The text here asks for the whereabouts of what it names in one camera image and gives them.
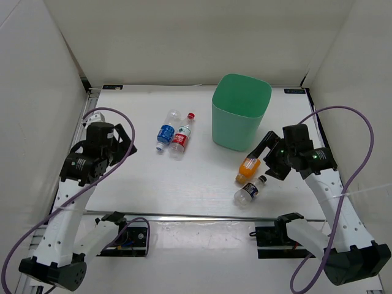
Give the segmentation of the orange juice bottle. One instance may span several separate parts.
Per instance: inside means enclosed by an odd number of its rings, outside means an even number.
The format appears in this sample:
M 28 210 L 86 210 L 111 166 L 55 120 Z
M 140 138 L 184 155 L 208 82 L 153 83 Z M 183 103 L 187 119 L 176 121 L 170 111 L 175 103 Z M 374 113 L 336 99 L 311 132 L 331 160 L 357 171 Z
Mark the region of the orange juice bottle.
M 239 167 L 235 181 L 240 184 L 245 184 L 253 177 L 259 166 L 260 160 L 258 158 L 245 158 Z

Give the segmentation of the blue label plastic bottle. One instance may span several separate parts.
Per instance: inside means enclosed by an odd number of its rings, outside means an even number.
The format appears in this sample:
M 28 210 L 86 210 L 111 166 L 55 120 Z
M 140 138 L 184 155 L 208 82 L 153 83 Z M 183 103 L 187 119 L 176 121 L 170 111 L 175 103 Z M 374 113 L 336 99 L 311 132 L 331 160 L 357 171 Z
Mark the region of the blue label plastic bottle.
M 163 151 L 173 140 L 176 128 L 181 122 L 181 114 L 178 110 L 170 110 L 166 116 L 164 123 L 161 125 L 157 134 L 156 149 Z

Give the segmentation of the small dark label bottle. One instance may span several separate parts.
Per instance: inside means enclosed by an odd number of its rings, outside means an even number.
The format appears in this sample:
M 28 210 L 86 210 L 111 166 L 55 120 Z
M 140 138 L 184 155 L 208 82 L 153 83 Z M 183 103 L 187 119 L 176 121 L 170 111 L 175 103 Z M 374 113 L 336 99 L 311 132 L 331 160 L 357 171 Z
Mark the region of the small dark label bottle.
M 238 190 L 234 194 L 233 198 L 235 204 L 238 206 L 246 206 L 247 204 L 251 203 L 261 194 L 266 182 L 266 176 L 261 175 L 258 178 L 255 178 L 246 183 L 240 190 Z

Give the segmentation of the red label plastic bottle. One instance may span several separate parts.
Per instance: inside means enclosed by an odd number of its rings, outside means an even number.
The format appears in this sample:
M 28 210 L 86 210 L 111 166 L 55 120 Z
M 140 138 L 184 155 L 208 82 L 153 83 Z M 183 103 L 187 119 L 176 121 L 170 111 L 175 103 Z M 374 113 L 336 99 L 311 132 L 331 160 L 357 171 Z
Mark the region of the red label plastic bottle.
M 169 155 L 174 159 L 181 159 L 187 148 L 187 144 L 192 135 L 192 129 L 194 126 L 194 113 L 188 113 L 188 115 L 180 122 L 177 131 L 173 137 L 173 140 L 169 146 Z

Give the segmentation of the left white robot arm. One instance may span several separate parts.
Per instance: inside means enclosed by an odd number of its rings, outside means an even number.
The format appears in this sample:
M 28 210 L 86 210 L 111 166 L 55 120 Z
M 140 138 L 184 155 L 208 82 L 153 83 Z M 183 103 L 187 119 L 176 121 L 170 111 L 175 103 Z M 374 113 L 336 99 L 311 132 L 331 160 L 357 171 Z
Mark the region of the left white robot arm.
M 119 212 L 99 219 L 82 240 L 75 237 L 97 183 L 136 151 L 134 137 L 128 136 L 121 124 L 87 121 L 86 138 L 72 147 L 63 163 L 56 208 L 45 221 L 45 233 L 32 257 L 20 262 L 21 273 L 73 292 L 95 256 L 112 243 L 127 241 L 127 220 Z

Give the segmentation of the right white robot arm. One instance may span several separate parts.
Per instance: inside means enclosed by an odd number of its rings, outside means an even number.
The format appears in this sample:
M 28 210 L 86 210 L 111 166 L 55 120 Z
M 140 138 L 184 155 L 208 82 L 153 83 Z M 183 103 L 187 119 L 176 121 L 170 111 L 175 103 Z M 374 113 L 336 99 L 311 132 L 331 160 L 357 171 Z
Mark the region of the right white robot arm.
M 317 230 L 299 213 L 288 213 L 272 226 L 256 227 L 250 236 L 259 248 L 298 244 L 319 260 L 328 253 L 323 270 L 334 285 L 378 275 L 391 258 L 390 248 L 375 241 L 343 194 L 331 150 L 315 148 L 305 124 L 286 126 L 283 134 L 269 131 L 257 146 L 259 153 L 269 150 L 263 159 L 266 175 L 283 181 L 292 170 L 298 172 L 315 195 L 331 233 Z

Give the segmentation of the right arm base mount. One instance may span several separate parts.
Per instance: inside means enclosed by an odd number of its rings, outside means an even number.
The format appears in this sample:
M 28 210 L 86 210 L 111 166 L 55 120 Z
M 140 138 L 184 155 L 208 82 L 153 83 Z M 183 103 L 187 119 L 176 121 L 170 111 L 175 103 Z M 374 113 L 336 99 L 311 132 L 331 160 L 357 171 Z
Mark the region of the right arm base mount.
M 294 220 L 304 219 L 299 213 L 279 216 L 272 222 L 255 223 L 255 230 L 249 233 L 257 243 L 258 259 L 305 258 L 309 252 L 287 235 L 286 225 Z

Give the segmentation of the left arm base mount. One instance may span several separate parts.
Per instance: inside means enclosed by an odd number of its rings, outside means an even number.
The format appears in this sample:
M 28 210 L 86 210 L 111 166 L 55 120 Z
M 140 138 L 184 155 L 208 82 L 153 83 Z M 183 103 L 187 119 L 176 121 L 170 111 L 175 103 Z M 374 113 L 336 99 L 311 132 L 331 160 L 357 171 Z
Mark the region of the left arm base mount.
M 150 226 L 149 222 L 137 217 L 136 220 L 127 220 L 126 215 L 120 212 L 106 214 L 101 218 L 95 218 L 98 225 L 102 221 L 110 221 L 118 226 L 118 232 L 126 228 L 117 237 L 113 244 L 103 249 L 98 257 L 146 257 L 149 251 Z

